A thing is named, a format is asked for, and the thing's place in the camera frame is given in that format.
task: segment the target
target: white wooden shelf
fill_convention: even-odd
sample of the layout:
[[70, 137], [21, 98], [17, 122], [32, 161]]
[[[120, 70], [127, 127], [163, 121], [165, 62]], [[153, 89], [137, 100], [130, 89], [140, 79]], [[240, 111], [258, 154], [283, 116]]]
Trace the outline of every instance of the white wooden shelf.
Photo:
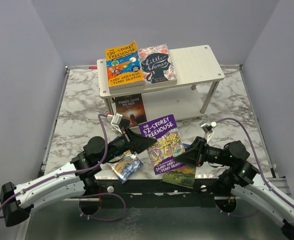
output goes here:
[[[130, 87], [120, 93], [110, 94], [106, 59], [97, 61], [99, 91], [108, 110], [115, 111], [110, 99], [131, 94], [142, 94], [147, 120], [174, 114], [176, 120], [190, 119], [204, 115], [212, 94], [225, 75], [210, 46], [193, 46], [169, 50], [177, 74], [177, 84], [170, 86], [147, 85], [145, 89]], [[202, 104], [197, 89], [190, 86], [213, 83]]]

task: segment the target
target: orange book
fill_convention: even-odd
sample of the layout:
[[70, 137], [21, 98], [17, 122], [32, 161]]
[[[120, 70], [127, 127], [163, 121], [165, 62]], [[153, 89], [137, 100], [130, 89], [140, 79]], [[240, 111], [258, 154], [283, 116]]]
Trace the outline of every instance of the orange book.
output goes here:
[[106, 49], [106, 63], [110, 90], [145, 85], [136, 42]]

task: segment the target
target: screw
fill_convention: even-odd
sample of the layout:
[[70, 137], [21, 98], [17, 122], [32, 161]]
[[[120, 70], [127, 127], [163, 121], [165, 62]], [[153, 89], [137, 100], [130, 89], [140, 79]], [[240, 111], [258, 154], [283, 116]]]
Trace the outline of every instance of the screw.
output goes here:
[[202, 192], [206, 192], [207, 191], [207, 186], [206, 185], [201, 185], [200, 190]]
[[115, 189], [113, 188], [113, 186], [109, 186], [109, 187], [107, 187], [107, 192], [109, 192], [110, 194], [113, 193], [114, 190], [115, 190]]

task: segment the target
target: floor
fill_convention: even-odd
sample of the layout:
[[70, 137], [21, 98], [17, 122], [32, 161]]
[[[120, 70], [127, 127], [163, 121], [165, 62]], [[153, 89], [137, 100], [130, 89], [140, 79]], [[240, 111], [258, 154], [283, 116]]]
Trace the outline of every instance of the floor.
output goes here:
[[[178, 128], [184, 143], [190, 144], [196, 136], [203, 137], [204, 132], [199, 124], [221, 118], [232, 117], [241, 121], [248, 130], [261, 162], [266, 177], [272, 177], [270, 164], [264, 150], [252, 108], [245, 90], [241, 72], [238, 67], [224, 67], [225, 79], [220, 82], [207, 114], [202, 120], [197, 118], [178, 121]], [[209, 84], [197, 86], [202, 98], [206, 97]], [[98, 75], [94, 69], [72, 69], [69, 74], [61, 109], [59, 112], [52, 144], [50, 147], [45, 174], [64, 165], [83, 151], [82, 147], [93, 136], [103, 136], [98, 122], [98, 113], [107, 113], [103, 100], [99, 96]], [[108, 140], [117, 135], [105, 121]], [[243, 130], [233, 122], [222, 122], [215, 128], [215, 135], [210, 141], [214, 147], [223, 147], [226, 143], [240, 140], [250, 152], [248, 159], [256, 166], [249, 142]], [[132, 179], [161, 179], [155, 175], [148, 155], [145, 152], [138, 156], [144, 166]], [[109, 166], [103, 165], [103, 171], [96, 175], [97, 179], [117, 179]], [[225, 168], [212, 168], [208, 164], [198, 167], [196, 178], [217, 178]]]
[[[216, 208], [129, 208], [119, 221], [102, 222], [79, 216], [77, 201], [61, 201], [35, 212], [25, 240], [285, 240], [280, 228], [263, 213], [231, 217]], [[96, 214], [114, 218], [121, 209]], [[256, 209], [238, 201], [234, 214]]]

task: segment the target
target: white floral book cover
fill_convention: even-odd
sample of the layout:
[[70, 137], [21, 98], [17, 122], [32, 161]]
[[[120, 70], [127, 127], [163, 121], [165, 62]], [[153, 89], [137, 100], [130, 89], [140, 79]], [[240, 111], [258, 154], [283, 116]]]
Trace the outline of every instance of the white floral book cover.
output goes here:
[[138, 55], [147, 85], [177, 82], [177, 75], [166, 44], [142, 48], [138, 51]]

